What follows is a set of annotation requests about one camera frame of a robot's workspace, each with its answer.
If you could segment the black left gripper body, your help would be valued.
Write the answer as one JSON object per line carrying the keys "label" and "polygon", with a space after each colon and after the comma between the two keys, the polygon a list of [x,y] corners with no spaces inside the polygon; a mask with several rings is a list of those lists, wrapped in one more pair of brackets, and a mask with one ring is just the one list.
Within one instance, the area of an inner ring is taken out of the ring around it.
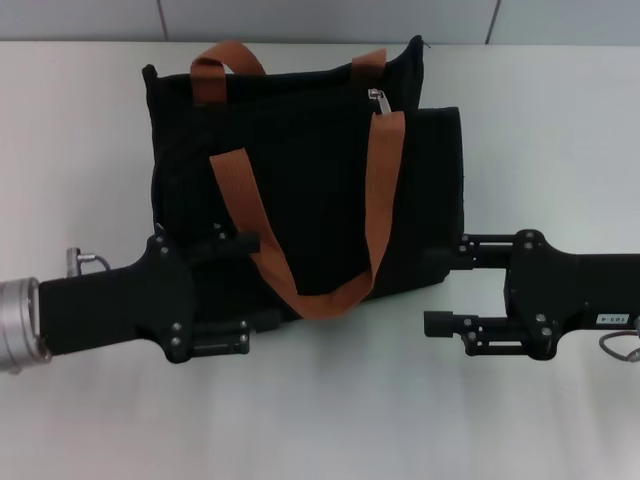
{"label": "black left gripper body", "polygon": [[191,356],[195,288],[177,247],[158,234],[130,266],[41,283],[39,313],[54,356],[149,340],[183,363]]}

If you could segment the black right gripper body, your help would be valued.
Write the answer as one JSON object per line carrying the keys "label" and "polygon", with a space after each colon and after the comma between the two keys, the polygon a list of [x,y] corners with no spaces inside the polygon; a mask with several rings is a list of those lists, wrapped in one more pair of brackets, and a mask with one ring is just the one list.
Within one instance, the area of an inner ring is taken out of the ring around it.
{"label": "black right gripper body", "polygon": [[525,354],[550,360],[560,339],[577,330],[636,332],[639,256],[570,254],[536,230],[514,236],[505,279],[509,319],[524,327]]}

